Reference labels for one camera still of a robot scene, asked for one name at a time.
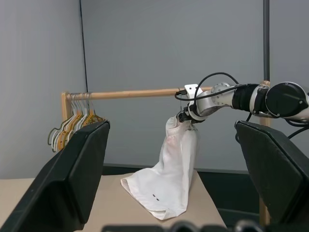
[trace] white cloth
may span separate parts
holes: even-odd
[[[180,123],[176,118],[166,123],[159,163],[121,179],[128,193],[160,220],[187,210],[197,153],[197,129],[190,121]]]

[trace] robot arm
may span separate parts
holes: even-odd
[[[266,85],[246,84],[230,86],[222,82],[209,91],[197,91],[198,85],[186,85],[177,95],[187,95],[188,106],[178,114],[180,122],[203,122],[223,107],[244,110],[255,116],[285,118],[309,122],[308,91],[293,82],[283,82],[270,88]]]

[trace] black pole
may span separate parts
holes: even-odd
[[[264,81],[270,81],[269,73],[269,0],[263,0]]]
[[[85,43],[84,43],[84,26],[83,26],[83,14],[82,14],[82,1],[81,0],[79,0],[79,10],[80,10],[80,14],[81,14],[81,24],[82,24],[82,40],[83,40],[83,52],[84,52],[84,68],[85,68],[86,92],[88,92],[86,55],[85,55]]]

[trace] gray wall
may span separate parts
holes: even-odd
[[[85,91],[78,0],[0,1],[0,178],[34,177],[53,156],[60,93]]]
[[[220,71],[241,83],[263,79],[262,0],[83,0],[82,8],[89,91],[183,87]],[[95,107],[111,121],[106,163],[154,165],[180,102],[101,100]],[[246,170],[234,139],[235,121],[246,117],[223,109],[197,125],[197,168]]]
[[[270,80],[272,83],[293,81],[309,87],[309,1],[270,1]],[[297,129],[283,119],[272,126],[288,134]],[[309,157],[309,131],[292,139]]]

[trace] beige tabletop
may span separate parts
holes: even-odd
[[[170,226],[187,220],[197,226],[216,224],[225,226],[210,195],[195,171],[189,192],[187,211],[178,217],[158,220],[134,200],[121,186],[125,175],[102,176],[84,232],[99,232],[103,225],[159,224]],[[0,226],[5,222],[33,179],[0,180]]]

